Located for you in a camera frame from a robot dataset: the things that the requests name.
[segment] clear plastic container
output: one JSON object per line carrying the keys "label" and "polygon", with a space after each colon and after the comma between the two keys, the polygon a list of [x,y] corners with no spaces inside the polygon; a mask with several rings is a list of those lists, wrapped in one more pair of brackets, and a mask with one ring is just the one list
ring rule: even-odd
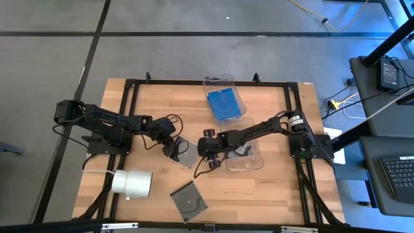
{"label": "clear plastic container", "polygon": [[246,106],[241,101],[231,74],[207,77],[202,81],[202,86],[218,123],[246,113]]}
{"label": "clear plastic container", "polygon": [[[231,129],[242,130],[253,125],[254,120],[252,118],[243,117],[221,122],[220,130],[222,132]],[[231,172],[258,170],[265,165],[265,162],[260,155],[257,139],[246,142],[245,145],[225,153],[224,156],[226,157],[227,168]]]}

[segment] black desk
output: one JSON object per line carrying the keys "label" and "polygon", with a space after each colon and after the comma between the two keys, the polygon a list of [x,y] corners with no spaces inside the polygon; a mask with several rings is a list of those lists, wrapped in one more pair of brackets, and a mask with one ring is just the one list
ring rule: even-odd
{"label": "black desk", "polygon": [[[414,60],[400,60],[400,62],[406,72],[414,76]],[[349,63],[351,64],[351,71],[354,74],[361,99],[383,93],[376,89],[376,68],[364,67],[358,58],[351,58]],[[414,80],[411,78],[407,78],[407,81],[409,84],[414,83]],[[400,71],[400,83],[405,85],[402,71]],[[362,102],[365,115],[367,117],[372,115],[396,98],[396,96],[384,94]],[[338,151],[340,148],[359,140],[361,136],[414,138],[413,116],[413,106],[391,104],[373,118],[339,136],[338,141],[332,144],[334,151]]]}
{"label": "black desk", "polygon": [[381,213],[392,216],[414,216],[414,205],[394,199],[391,187],[380,165],[380,159],[395,155],[413,156],[414,139],[362,137],[361,148],[365,156],[369,178]]}

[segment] black keyboard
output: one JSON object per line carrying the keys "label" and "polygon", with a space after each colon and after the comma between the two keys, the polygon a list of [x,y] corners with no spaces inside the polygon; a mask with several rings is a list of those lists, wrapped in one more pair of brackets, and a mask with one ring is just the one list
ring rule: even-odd
{"label": "black keyboard", "polygon": [[380,160],[397,201],[414,204],[414,156]]}

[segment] wooden table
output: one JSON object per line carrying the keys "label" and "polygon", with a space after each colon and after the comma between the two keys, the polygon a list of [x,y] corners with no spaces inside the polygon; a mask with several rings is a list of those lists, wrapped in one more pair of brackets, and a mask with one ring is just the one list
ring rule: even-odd
{"label": "wooden table", "polygon": [[[125,79],[108,79],[101,107],[118,112]],[[323,133],[320,112],[312,83],[299,83],[302,109],[315,133]],[[247,107],[244,116],[255,123],[267,120],[286,110],[283,88],[238,87],[237,90]],[[136,115],[152,115],[154,119],[177,114],[184,121],[182,136],[197,143],[204,129],[219,128],[202,86],[144,84],[139,86]],[[201,175],[194,183],[205,199],[208,209],[194,218],[192,223],[247,223],[302,225],[298,178],[294,160],[290,157],[287,137],[267,135],[259,140],[265,165],[251,172],[229,172],[226,165]],[[181,223],[179,212],[169,196],[171,192],[193,178],[194,167],[189,170],[167,158],[162,146],[146,151],[141,137],[135,136],[131,154],[127,156],[125,170],[138,169],[153,172],[151,194],[148,199],[125,200],[120,196],[116,219],[123,221],[153,221]],[[87,170],[106,169],[108,155],[90,160]],[[344,221],[338,189],[331,166],[314,159],[314,173],[318,193],[335,216]],[[207,170],[206,162],[199,171]],[[85,173],[80,184],[73,217],[80,216],[94,201],[102,189],[104,174]],[[315,222],[311,196],[307,194],[311,220]],[[105,216],[109,214],[112,197],[109,196]]]}

